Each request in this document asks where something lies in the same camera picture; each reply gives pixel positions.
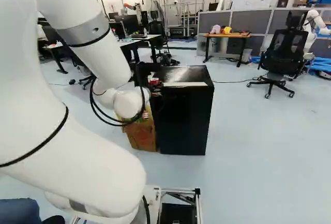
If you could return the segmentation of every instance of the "gray cubicle partition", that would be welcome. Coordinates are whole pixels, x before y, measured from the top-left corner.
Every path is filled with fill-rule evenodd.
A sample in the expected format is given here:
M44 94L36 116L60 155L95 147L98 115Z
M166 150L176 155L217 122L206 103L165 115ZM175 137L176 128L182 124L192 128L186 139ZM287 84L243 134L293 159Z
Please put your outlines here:
M331 8L314 8L325 21L331 21ZM305 12L310 8L274 8L242 11L208 11L199 13L197 55L203 56L206 38L203 37L213 25L230 25L234 31L250 31L251 38L246 48L253 49L252 55L258 56L261 48L268 47L275 30L286 28L289 11ZM237 58L240 54L241 40L225 38L214 39L209 44L209 54L214 57ZM331 58L331 49L326 38L318 38L311 48L316 56Z
M253 34L265 34L271 10L234 11L231 27L235 31L250 31Z
M199 15L198 33L208 33L214 25L228 26L230 23L230 11L212 11L208 14Z

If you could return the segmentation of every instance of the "office chair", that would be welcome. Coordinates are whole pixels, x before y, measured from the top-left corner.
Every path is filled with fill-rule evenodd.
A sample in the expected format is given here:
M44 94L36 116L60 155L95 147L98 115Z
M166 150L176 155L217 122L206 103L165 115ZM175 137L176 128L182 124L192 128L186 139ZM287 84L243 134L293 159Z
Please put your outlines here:
M179 65L180 62L174 59L171 59L171 54L169 51L169 46L168 46L168 40L167 40L167 36L166 33L164 32L164 28L162 26L162 23L160 21L156 21L156 18L154 21L152 21L149 24L149 34L160 34L161 36L159 36L155 42L154 42L154 46L155 49L159 51L158 54L156 54L156 58L160 57L161 61L160 63L162 65L166 65L166 66L170 66L170 65ZM161 53L161 50L163 49L163 46L167 46L167 52Z
M289 92L289 97L293 98L295 92L285 87L284 75L296 78L305 65L304 47L308 32L301 29L306 15L307 13L293 17L291 12L289 13L288 29L276 30L269 48L261 55L258 69L261 67L268 70L267 76L260 76L258 82L249 82L247 87L251 87L252 84L269 84L268 93L264 96L268 99L275 85Z

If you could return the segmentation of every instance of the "metal frame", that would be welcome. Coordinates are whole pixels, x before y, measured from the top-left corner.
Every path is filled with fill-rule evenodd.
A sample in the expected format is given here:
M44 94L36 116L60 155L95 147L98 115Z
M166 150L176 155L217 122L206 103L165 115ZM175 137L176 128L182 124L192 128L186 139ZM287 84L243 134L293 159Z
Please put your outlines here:
M160 204L162 204L162 198L165 195L172 196L185 203L195 206L196 213L197 213L197 224L203 224L200 188L196 188L196 189L187 189L187 188L169 188L169 189L167 189L167 188L165 188L165 189L162 189ZM187 195L193 196L193 202L186 199ZM158 224L160 224L160 219L161 219L160 216L161 216L161 212L162 212L161 209L162 208L160 207Z
M158 186L150 186L150 185L146 185L146 188L150 188L153 189L154 191L156 190L157 194L156 194L156 198L155 195L150 194L146 196L147 198L147 202L149 202L148 197L154 197L157 201L157 203L159 204L158 206L153 206L155 211L158 211L158 214L154 217L157 217L157 220L155 220L155 222L153 223L153 220L151 220L151 224L160 224L160 216L162 213L162 198L165 195L169 195L172 197L175 197L183 202L185 202L186 204L190 204L192 206L195 206L196 209L196 213L197 213L197 223L196 224L203 224L203 219L202 219L202 203L201 203L201 195L200 195L200 188L195 188L195 189L189 189L189 188L165 188L165 189L161 189ZM186 197L188 195L192 196L192 201L188 200ZM80 220L84 220L83 218L80 218L78 216L74 216L71 221L70 224L78 224L78 222Z

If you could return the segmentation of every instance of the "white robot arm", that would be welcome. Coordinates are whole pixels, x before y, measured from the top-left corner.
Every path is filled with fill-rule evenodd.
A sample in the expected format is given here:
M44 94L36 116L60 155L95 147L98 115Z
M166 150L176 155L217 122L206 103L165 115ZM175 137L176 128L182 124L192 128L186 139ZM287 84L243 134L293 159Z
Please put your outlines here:
M331 34L331 30L327 28L320 14L315 9L309 10L304 24L304 30L308 32L308 38L305 44L305 52L309 52L312 44L317 39L317 34L312 32L311 23L313 22L315 22L315 24L320 28L319 34Z
M129 80L129 66L96 0L37 2L98 78L94 92ZM37 56L36 0L0 0L0 8L1 171L49 192L55 205L73 214L130 223L146 183L140 161L81 126L49 89ZM128 103L132 94L122 98ZM135 109L141 108L137 95Z
M324 34L324 35L330 35L331 34L331 30L326 27L326 25L325 25L324 21L322 20L322 17L320 16L320 14L315 9L309 10L308 13L307 13L305 24L303 26L304 30L308 32L308 37L307 37L307 41L306 41L306 44L305 44L305 52L309 51L312 44L317 39L317 34L312 32L311 23L313 21L320 28L319 34Z

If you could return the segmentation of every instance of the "black cabinet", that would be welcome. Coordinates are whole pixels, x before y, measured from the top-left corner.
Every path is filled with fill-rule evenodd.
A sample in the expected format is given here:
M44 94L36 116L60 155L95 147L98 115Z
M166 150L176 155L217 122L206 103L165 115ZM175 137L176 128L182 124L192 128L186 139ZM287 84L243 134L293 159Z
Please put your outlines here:
M170 84L151 99L160 152L205 155L214 94L206 66L162 67L154 77Z

